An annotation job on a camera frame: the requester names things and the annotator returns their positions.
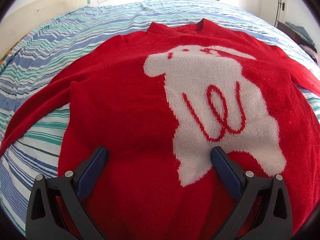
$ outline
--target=sweater sleeve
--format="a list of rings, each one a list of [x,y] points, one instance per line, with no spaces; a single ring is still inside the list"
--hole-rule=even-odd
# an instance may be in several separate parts
[[[226,39],[230,44],[230,48],[234,44],[237,46],[242,44],[241,52],[247,53],[258,60],[274,63],[276,67],[287,70],[291,75],[292,82],[320,96],[319,80],[306,67],[290,58],[281,48],[268,45],[245,32],[232,31],[214,23],[212,24],[215,26],[211,33],[213,37]]]
[[[49,85],[30,97],[10,119],[0,146],[0,157],[5,150],[19,139],[35,122],[54,109],[70,101],[72,82],[83,82],[101,67],[100,60],[117,54],[122,38],[114,36],[98,46],[93,52],[77,59],[56,75]]]

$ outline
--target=blue striped blanket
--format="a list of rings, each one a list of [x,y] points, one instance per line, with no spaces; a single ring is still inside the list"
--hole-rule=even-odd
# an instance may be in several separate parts
[[[12,115],[23,102],[62,69],[107,39],[145,31],[151,22],[174,27],[197,23],[202,18],[280,47],[320,79],[318,66],[288,36],[230,5],[213,0],[150,0],[115,7],[82,7],[32,30],[1,64],[0,141]],[[320,120],[320,98],[304,88],[299,89]],[[67,104],[36,122],[0,159],[0,205],[23,234],[34,178],[39,173],[47,178],[57,176],[68,121]]]

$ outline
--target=striped bedspread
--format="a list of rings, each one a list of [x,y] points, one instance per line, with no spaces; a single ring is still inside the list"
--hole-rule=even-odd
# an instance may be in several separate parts
[[[3,140],[12,115],[23,102],[62,69],[107,39],[145,31],[151,22],[173,27],[196,23],[202,18],[279,46],[320,79],[318,66],[288,36],[233,6],[213,0],[150,0],[115,7],[82,7],[35,28],[1,64],[0,140]],[[299,89],[320,120],[320,98]],[[35,123],[0,159],[0,204],[23,234],[34,178],[39,173],[47,178],[57,175],[61,142],[68,121],[67,104]]]

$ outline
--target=red squiggle pattern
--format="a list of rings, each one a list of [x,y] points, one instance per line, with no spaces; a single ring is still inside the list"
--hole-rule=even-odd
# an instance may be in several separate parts
[[[221,115],[218,113],[217,109],[215,108],[214,104],[212,103],[211,97],[212,97],[212,92],[215,92],[221,102],[222,102],[222,108],[223,108],[223,117],[221,117]],[[245,128],[245,122],[246,122],[246,117],[245,117],[245,113],[241,104],[241,99],[240,99],[240,83],[236,82],[236,100],[237,100],[237,104],[240,110],[240,114],[241,114],[241,126],[238,130],[235,130],[233,128],[231,128],[228,125],[228,107],[227,107],[227,102],[226,102],[226,98],[223,96],[223,93],[221,92],[221,90],[215,86],[215,85],[209,85],[206,91],[206,96],[207,96],[207,100],[208,100],[208,104],[210,106],[210,109],[213,113],[213,115],[216,117],[217,121],[221,124],[221,129],[220,129],[220,133],[219,136],[217,138],[212,138],[209,136],[209,134],[206,132],[206,130],[204,129],[204,125],[202,124],[202,122],[200,121],[199,117],[197,116],[195,110],[193,109],[190,101],[188,100],[188,97],[185,93],[182,93],[182,97],[184,102],[186,103],[192,117],[194,118],[194,120],[196,121],[196,123],[199,125],[200,130],[202,131],[204,137],[206,138],[207,141],[209,142],[218,142],[220,141],[225,133],[226,130],[230,133],[230,134],[239,134],[241,133],[244,128]]]

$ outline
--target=blue gripper pad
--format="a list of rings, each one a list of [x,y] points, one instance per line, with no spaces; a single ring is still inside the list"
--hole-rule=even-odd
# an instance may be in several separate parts
[[[94,184],[100,176],[100,173],[106,165],[107,159],[107,149],[102,147],[78,180],[76,192],[80,201],[89,196]]]
[[[242,196],[241,181],[216,148],[211,150],[211,162],[223,185],[226,187],[229,196],[239,201]]]

